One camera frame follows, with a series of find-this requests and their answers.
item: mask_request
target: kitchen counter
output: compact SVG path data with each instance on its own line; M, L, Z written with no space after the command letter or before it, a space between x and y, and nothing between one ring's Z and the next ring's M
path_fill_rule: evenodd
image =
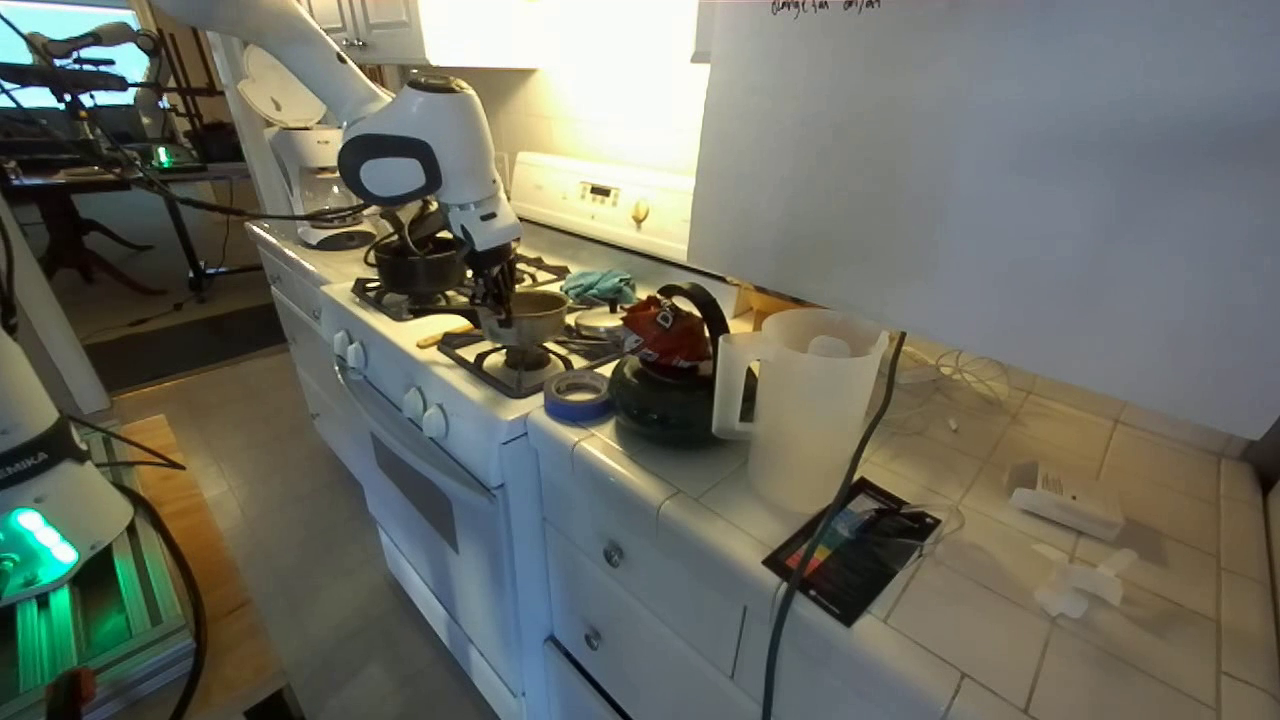
M852 628L808 601L794 603L780 715L1280 715L1252 474L1220 440L1169 440L1163 425L1093 397L1024 387L1015 376L993 394L993 376L972 384L938 367L904 359L866 477L944 524ZM780 592L760 561L795 520L750 490L746 443L667 451L616 425L565 427L543 411L531 438L543 477L609 485L632 511L654 511L659 535L713 551L719 576L750 592L758 611L731 674L760 700ZM1129 529L1107 549L1015 511L1008 467L1020 460L1113 492ZM1035 590L1069 561L1096 563L1118 549L1140 551L1120 576L1120 610L1093 601L1086 619L1054 619L1035 603Z

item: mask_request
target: oven handle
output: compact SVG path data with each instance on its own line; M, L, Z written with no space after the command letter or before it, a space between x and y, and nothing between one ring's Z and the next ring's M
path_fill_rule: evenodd
M493 510L495 490L479 485L462 460L454 460L441 443L412 432L402 411L391 411L391 400L365 384L360 376L343 371L343 387L370 425L370 432L387 443L406 466L412 466L426 482L433 482L441 492L447 492L462 504Z

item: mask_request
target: red kettle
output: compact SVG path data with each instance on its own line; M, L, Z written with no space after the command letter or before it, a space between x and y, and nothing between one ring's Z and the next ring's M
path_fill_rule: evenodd
M626 311L626 333L629 356L609 376L621 427L671 448L715 443L715 343L728 333L715 296L701 286L663 286Z

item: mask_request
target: burner grate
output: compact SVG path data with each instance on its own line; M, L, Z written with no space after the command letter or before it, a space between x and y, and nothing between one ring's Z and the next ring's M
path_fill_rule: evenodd
M512 400L526 400L526 397L537 397L543 394L543 379L554 371L568 371L568 367L602 367L609 359L616 359L621 354L604 354L591 343L591 354L575 354L575 348L588 348L588 343L575 343L575 338L556 338L547 339L547 363L540 367L507 367L504 359L504 343L489 339L479 327L472 333L444 333L441 343L438 343L447 359L458 359L464 371L472 371L479 384L512 397Z

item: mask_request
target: plastic container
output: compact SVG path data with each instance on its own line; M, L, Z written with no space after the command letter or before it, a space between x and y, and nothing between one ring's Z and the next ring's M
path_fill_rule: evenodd
M885 327L824 310L775 311L758 338L719 339L713 432L754 440L758 497L794 515L833 500L866 432L885 343Z

